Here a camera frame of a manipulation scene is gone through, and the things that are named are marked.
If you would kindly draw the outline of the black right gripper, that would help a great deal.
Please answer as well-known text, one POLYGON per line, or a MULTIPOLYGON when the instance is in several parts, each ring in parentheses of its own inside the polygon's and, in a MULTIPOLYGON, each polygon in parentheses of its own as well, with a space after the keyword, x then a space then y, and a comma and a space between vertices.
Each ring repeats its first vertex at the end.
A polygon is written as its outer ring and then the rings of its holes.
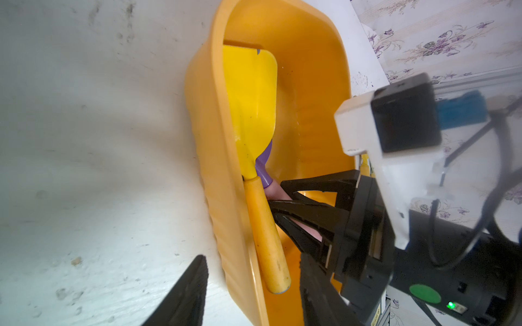
POLYGON ((341 283, 354 310, 374 310, 393 274, 394 231, 377 181, 359 170, 281 182, 292 200, 271 200, 276 224, 341 283), (334 206, 302 192, 334 193, 334 206))

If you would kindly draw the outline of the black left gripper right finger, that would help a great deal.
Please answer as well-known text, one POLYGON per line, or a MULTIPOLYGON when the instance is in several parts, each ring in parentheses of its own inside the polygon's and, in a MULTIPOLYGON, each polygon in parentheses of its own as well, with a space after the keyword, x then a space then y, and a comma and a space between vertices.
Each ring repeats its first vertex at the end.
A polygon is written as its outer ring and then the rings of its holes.
POLYGON ((306 326, 362 325, 319 264, 307 253, 300 256, 300 296, 306 326))

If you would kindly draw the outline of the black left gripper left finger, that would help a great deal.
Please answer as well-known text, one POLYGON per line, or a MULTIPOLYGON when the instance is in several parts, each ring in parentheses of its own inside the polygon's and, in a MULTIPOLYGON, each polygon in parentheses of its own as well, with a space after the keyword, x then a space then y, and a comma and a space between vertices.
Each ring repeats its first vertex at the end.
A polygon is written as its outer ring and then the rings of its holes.
POLYGON ((142 326, 202 326, 209 272, 204 255, 197 255, 142 326))

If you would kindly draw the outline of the purple shovel pink handle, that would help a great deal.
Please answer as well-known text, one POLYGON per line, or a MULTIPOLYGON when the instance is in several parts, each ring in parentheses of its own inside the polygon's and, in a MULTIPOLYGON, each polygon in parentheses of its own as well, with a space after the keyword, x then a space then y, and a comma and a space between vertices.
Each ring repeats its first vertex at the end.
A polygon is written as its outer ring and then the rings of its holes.
MULTIPOLYGON (((276 179, 273 179, 267 171, 266 164, 269 161, 272 148, 273 141, 269 143, 262 154, 256 159, 256 172, 262 182, 267 200, 291 200, 291 197, 283 187, 281 187, 280 183, 276 179)), ((303 224, 301 221, 295 219, 292 219, 292 221, 315 240, 322 241, 322 236, 317 230, 303 224)))

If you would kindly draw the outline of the yellow plastic storage box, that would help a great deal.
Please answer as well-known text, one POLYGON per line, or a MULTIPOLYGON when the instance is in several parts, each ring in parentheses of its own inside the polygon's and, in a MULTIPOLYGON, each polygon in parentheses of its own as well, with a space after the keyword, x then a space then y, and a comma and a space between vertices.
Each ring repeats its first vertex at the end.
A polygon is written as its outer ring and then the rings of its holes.
POLYGON ((334 121, 335 111, 352 95, 345 47, 329 17, 303 1, 223 1, 185 77, 228 292, 253 325, 302 325, 299 257, 289 238, 283 242, 292 288, 270 294, 260 277, 226 96, 224 45, 260 47, 277 61, 277 120, 268 169, 280 181, 354 167, 334 121))

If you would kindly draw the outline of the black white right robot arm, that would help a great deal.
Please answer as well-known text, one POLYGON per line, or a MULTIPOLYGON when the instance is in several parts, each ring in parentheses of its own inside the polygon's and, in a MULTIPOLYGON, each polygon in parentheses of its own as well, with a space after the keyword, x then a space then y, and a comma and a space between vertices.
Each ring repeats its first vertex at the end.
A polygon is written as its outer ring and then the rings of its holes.
POLYGON ((521 247, 482 235, 454 267, 432 265, 428 247, 451 254, 470 229, 412 211, 410 241, 396 232, 377 181, 356 170, 285 181, 290 201, 269 203, 301 252, 306 325, 370 325, 387 287, 467 325, 521 324, 521 247))

